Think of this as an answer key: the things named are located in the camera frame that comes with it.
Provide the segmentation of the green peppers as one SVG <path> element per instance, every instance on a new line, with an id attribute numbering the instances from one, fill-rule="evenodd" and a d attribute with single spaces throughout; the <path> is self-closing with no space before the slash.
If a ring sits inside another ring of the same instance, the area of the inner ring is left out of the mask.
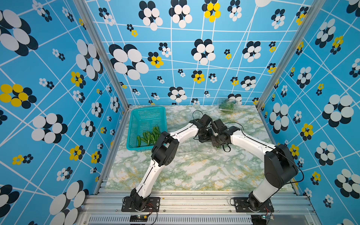
<path id="1" fill-rule="evenodd" d="M 160 138 L 160 128 L 159 126 L 154 126 L 152 130 L 143 131 L 140 135 L 136 137 L 137 147 L 152 146 Z"/>

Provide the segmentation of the clear clamshell with peppers front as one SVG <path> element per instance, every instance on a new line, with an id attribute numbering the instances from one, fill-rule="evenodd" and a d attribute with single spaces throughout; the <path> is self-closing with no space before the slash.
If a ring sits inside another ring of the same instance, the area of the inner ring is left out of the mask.
<path id="1" fill-rule="evenodd" d="M 200 154 L 200 153 L 213 152 L 213 147 L 210 145 L 209 142 L 201 143 L 197 140 L 190 140 L 190 141 L 184 143 L 183 145 L 184 145 L 184 151 L 186 153 Z"/>

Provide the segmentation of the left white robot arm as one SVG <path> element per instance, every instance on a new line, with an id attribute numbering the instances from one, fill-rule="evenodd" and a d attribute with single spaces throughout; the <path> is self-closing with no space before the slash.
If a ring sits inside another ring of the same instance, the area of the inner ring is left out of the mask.
<path id="1" fill-rule="evenodd" d="M 138 211 L 142 211 L 148 202 L 155 181 L 161 171 L 175 158 L 178 147 L 184 141 L 199 137 L 199 141 L 207 142 L 211 139 L 210 124 L 212 118 L 204 114 L 200 119 L 191 120 L 183 128 L 174 132 L 162 132 L 151 150 L 149 167 L 141 182 L 130 193 L 131 203 Z"/>

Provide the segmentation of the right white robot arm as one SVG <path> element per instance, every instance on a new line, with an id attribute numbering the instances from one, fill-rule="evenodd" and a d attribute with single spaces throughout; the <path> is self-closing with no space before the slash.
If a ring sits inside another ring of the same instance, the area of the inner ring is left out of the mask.
<path id="1" fill-rule="evenodd" d="M 232 144 L 243 148 L 264 163 L 264 179 L 250 192 L 247 200 L 248 207 L 253 212 L 260 211 L 266 201 L 284 185 L 291 183 L 291 179 L 299 173 L 287 146 L 258 140 L 239 127 L 227 127 L 220 119 L 214 121 L 211 128 L 214 132 L 211 137 L 213 146 L 229 147 Z"/>

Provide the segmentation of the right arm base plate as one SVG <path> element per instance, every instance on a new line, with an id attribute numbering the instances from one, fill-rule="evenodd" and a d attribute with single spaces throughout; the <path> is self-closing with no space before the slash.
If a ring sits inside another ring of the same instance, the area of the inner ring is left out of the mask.
<path id="1" fill-rule="evenodd" d="M 257 210 L 252 210 L 246 197 L 235 197 L 232 199 L 232 205 L 235 207 L 236 212 L 243 213 L 273 213 L 274 208 L 270 199 L 262 203 L 262 206 Z"/>

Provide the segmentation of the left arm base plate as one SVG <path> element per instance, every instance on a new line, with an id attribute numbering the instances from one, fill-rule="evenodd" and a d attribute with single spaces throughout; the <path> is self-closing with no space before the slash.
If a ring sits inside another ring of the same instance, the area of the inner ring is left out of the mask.
<path id="1" fill-rule="evenodd" d="M 159 212 L 160 198 L 149 197 L 142 200 L 140 204 L 134 203 L 130 196 L 126 196 L 122 200 L 122 212 Z"/>

